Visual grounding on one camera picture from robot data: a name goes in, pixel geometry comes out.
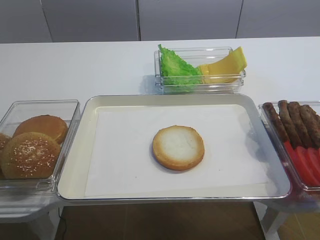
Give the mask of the clear bun container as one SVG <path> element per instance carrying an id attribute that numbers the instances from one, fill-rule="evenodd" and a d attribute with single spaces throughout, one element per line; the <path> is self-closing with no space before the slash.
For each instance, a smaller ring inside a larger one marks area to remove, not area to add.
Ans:
<path id="1" fill-rule="evenodd" d="M 25 120 L 40 115 L 56 116 L 64 120 L 68 131 L 60 145 L 59 157 L 53 173 L 48 178 L 6 179 L 0 168 L 0 192 L 4 194 L 37 194 L 40 192 L 53 192 L 61 173 L 67 152 L 75 136 L 81 119 L 80 103 L 78 100 L 28 100 L 16 101 L 7 110 L 0 121 L 0 132 L 14 138 L 16 128 Z"/>

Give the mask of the flat yellow cheese slice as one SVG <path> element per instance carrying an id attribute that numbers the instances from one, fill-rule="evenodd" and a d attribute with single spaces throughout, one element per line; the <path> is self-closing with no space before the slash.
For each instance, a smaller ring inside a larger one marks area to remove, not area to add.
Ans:
<path id="1" fill-rule="evenodd" d="M 233 83 L 236 80 L 241 78 L 241 75 L 239 74 L 222 74 L 222 75 L 210 74 L 208 64 L 201 64 L 197 68 L 202 73 L 201 82 L 203 84 L 227 84 L 227 83 Z"/>

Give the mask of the sesame bun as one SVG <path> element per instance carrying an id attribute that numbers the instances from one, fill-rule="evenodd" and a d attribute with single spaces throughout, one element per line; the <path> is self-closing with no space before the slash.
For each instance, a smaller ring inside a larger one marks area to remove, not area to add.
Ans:
<path id="1" fill-rule="evenodd" d="M 27 132 L 13 137 L 0 155 L 6 179 L 46 179 L 52 175 L 61 146 L 50 136 Z"/>
<path id="2" fill-rule="evenodd" d="M 11 139 L 10 136 L 0 133 L 0 150 L 2 150 Z"/>

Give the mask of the brown meat patty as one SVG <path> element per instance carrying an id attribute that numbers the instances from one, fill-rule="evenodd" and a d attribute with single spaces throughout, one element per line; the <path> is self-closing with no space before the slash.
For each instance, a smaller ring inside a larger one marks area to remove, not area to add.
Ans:
<path id="1" fill-rule="evenodd" d="M 263 109 L 266 112 L 270 122 L 272 123 L 274 129 L 276 130 L 279 139 L 285 143 L 289 142 L 290 138 L 286 132 L 286 129 L 282 123 L 282 121 L 279 118 L 279 115 L 277 114 L 273 104 L 271 102 L 265 102 L 263 104 Z"/>
<path id="2" fill-rule="evenodd" d="M 288 110 L 288 102 L 286 100 L 280 100 L 278 103 L 279 108 L 279 116 L 286 133 L 289 137 L 290 143 L 292 147 L 295 149 L 298 146 L 303 146 L 303 143 L 296 131 L 295 125 L 290 117 L 289 110 Z"/>
<path id="3" fill-rule="evenodd" d="M 299 107 L 300 116 L 316 148 L 320 147 L 320 125 L 307 105 Z"/>
<path id="4" fill-rule="evenodd" d="M 300 104 L 296 101 L 289 102 L 288 111 L 289 111 L 290 118 L 295 126 L 295 130 L 300 138 L 302 146 L 305 148 L 312 148 L 314 144 L 301 118 Z"/>

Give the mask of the green lettuce leaves in container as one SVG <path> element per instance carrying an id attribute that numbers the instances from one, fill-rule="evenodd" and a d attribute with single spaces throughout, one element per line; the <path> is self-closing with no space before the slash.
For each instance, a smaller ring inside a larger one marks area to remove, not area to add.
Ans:
<path id="1" fill-rule="evenodd" d="M 198 85 L 202 84 L 201 76 L 166 76 L 163 78 L 163 84 L 165 86 L 175 85 Z"/>

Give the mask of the red tomato slice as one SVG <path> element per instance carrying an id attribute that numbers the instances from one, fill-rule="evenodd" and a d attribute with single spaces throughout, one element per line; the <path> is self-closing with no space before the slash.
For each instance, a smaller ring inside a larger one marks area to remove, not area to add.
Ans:
<path id="1" fill-rule="evenodd" d="M 319 151 L 315 148 L 308 148 L 306 151 L 306 158 L 310 169 L 312 170 L 315 178 L 320 181 L 320 155 Z"/>
<path id="2" fill-rule="evenodd" d="M 299 160 L 300 168 L 303 173 L 303 181 L 305 182 L 305 184 L 310 187 L 318 186 L 319 181 L 317 180 L 317 178 L 313 174 L 313 171 L 307 161 L 307 150 L 305 148 L 303 148 L 302 146 L 298 146 L 295 149 L 295 152 L 296 152 L 298 160 Z"/>
<path id="3" fill-rule="evenodd" d="M 286 141 L 283 144 L 284 144 L 284 147 L 285 147 L 286 151 L 289 154 L 289 157 L 290 157 L 290 159 L 292 161 L 292 165 L 294 166 L 294 168 L 295 168 L 297 174 L 299 175 L 301 181 L 304 184 L 306 184 L 307 182 L 306 182 L 306 179 L 305 179 L 305 174 L 304 174 L 302 165 L 299 162 L 298 156 L 297 156 L 296 152 L 294 151 L 291 143 L 289 141 Z"/>

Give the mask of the clear lettuce cheese container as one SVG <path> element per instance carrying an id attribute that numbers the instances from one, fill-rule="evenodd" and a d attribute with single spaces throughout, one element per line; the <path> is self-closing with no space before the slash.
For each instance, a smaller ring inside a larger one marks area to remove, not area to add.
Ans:
<path id="1" fill-rule="evenodd" d="M 229 55 L 232 49 L 225 47 L 193 47 L 193 48 L 173 48 L 169 50 L 175 51 L 183 60 L 193 67 L 199 65 L 212 64 Z M 162 94 L 191 94 L 191 93 L 237 93 L 244 85 L 246 71 L 242 70 L 239 74 L 241 78 L 232 83 L 220 84 L 194 84 L 194 85 L 164 85 L 164 77 L 161 70 L 161 52 L 158 48 L 154 52 L 154 71 L 155 71 L 155 87 Z"/>

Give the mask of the white parchment paper sheet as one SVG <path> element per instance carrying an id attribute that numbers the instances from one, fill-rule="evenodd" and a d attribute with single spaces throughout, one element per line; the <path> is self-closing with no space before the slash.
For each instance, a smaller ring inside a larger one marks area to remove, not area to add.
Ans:
<path id="1" fill-rule="evenodd" d="M 190 170 L 164 168 L 152 154 L 156 133 L 173 125 L 203 139 L 203 160 Z M 264 158 L 240 105 L 101 107 L 85 195 L 211 197 L 215 188 L 267 183 Z"/>

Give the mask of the clear patty tomato container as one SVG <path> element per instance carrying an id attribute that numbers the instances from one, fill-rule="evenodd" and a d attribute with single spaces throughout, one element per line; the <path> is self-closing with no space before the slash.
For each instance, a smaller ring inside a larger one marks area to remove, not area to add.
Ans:
<path id="1" fill-rule="evenodd" d="M 273 104 L 273 107 L 274 107 L 276 113 L 278 114 L 278 116 L 280 118 L 278 102 L 271 102 L 271 103 Z M 298 102 L 298 103 L 299 103 L 300 106 L 307 105 L 307 107 L 311 110 L 311 112 L 316 117 L 317 122 L 320 124 L 320 102 L 319 101 L 302 101 L 302 102 Z M 259 108 L 261 110 L 262 121 L 266 125 L 266 129 L 267 129 L 267 132 L 268 132 L 268 134 L 270 136 L 270 139 L 274 143 L 276 150 L 280 154 L 281 161 L 283 162 L 284 166 L 286 168 L 288 168 L 288 171 L 292 175 L 292 178 L 294 179 L 294 181 L 302 189 L 304 189 L 306 191 L 313 191 L 313 192 L 319 191 L 320 190 L 320 181 L 318 181 L 318 186 L 316 186 L 316 187 L 308 186 L 308 185 L 306 185 L 305 183 L 303 183 L 301 181 L 299 175 L 296 172 L 296 169 L 293 166 L 291 158 L 290 158 L 288 152 L 286 151 L 286 148 L 284 146 L 284 142 L 282 142 L 280 140 L 280 138 L 279 138 L 274 126 L 272 125 L 270 119 L 268 118 L 267 113 L 265 112 L 265 110 L 263 108 L 263 104 L 261 104 L 259 106 Z M 314 143 L 313 143 L 313 147 L 311 147 L 311 148 L 317 149 L 319 151 L 319 154 L 320 154 L 320 148 L 315 147 Z"/>

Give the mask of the silver metal baking tray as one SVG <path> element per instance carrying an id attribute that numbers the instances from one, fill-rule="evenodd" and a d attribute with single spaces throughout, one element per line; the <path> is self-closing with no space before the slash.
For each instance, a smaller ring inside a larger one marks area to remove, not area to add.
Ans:
<path id="1" fill-rule="evenodd" d="M 249 186 L 214 189 L 213 196 L 173 196 L 151 194 L 143 196 L 86 196 L 86 186 L 95 144 L 100 108 L 114 107 L 173 107 L 173 106 L 239 105 L 248 114 L 256 141 L 264 153 L 262 164 L 268 177 L 267 183 Z M 65 160 L 57 185 L 58 195 L 67 201 L 103 202 L 169 202 L 200 200 L 258 200 L 284 198 L 291 192 L 290 180 L 263 125 L 252 99 L 242 94 L 180 94 L 180 95 L 102 95 L 87 101 L 73 143 Z"/>

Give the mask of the upright yellow cheese slice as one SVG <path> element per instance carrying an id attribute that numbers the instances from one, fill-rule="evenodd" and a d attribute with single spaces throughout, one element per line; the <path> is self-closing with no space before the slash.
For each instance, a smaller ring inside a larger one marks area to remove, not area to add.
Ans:
<path id="1" fill-rule="evenodd" d="M 236 75 L 247 67 L 243 48 L 239 46 L 223 59 L 208 65 L 209 75 Z"/>

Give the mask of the bottom bun half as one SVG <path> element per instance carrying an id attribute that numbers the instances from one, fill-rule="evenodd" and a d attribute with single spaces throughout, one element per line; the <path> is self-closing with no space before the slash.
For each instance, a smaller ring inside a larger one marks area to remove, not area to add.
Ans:
<path id="1" fill-rule="evenodd" d="M 202 161 L 205 145 L 194 128 L 172 125 L 156 133 L 152 140 L 152 152 L 157 162 L 163 167 L 185 171 Z"/>

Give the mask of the plain brown bun half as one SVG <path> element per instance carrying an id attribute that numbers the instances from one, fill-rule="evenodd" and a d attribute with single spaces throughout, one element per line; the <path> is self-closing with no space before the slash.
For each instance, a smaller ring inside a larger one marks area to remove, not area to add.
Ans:
<path id="1" fill-rule="evenodd" d="M 13 137 L 23 133 L 37 132 L 48 135 L 58 144 L 61 144 L 67 135 L 66 122 L 57 116 L 39 115 L 23 121 L 15 130 Z"/>

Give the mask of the green lettuce leaf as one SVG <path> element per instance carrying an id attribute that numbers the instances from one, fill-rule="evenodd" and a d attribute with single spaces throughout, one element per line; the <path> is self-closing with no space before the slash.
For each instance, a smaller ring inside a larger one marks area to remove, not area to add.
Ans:
<path id="1" fill-rule="evenodd" d="M 158 45 L 160 68 L 164 77 L 201 76 L 202 72 L 183 60 L 174 50 Z"/>

